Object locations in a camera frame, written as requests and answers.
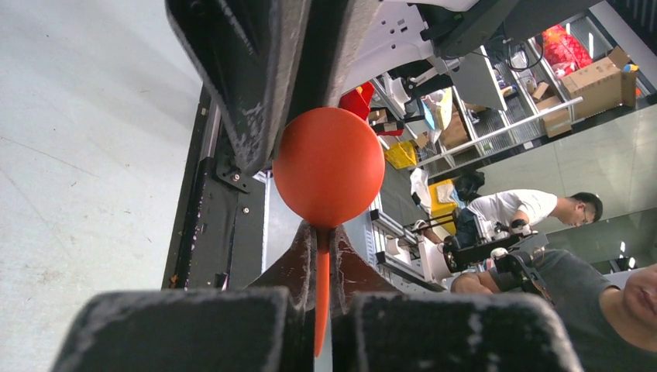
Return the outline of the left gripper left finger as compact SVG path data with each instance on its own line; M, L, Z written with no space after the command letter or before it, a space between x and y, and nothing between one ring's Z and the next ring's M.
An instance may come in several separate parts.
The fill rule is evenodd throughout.
M311 371L315 230L250 286L99 294L78 312L55 371Z

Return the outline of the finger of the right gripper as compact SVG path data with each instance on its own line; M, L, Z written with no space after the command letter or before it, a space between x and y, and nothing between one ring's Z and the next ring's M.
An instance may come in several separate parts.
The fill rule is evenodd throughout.
M254 175L287 121L309 1L168 0L170 27L216 100L236 166Z
M312 1L291 111L337 105L378 1Z

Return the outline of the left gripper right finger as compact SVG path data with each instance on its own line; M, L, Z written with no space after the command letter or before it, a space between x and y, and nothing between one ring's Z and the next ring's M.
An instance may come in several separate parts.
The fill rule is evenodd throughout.
M330 233L335 371L579 371L564 325L532 294L405 294Z

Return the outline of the orange plastic spoon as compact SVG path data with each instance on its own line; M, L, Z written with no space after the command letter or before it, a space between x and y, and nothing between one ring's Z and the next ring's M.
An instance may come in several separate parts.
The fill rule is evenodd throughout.
M299 115L284 130L273 178L285 204L315 228L314 355L322 352L330 305L329 235L365 211L384 179L377 135L356 114L321 107Z

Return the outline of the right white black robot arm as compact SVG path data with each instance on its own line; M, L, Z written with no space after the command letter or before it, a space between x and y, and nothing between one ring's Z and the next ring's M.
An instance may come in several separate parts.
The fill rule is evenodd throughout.
M520 43L589 1L167 1L170 27L254 175L296 115L396 67L441 73L500 36Z

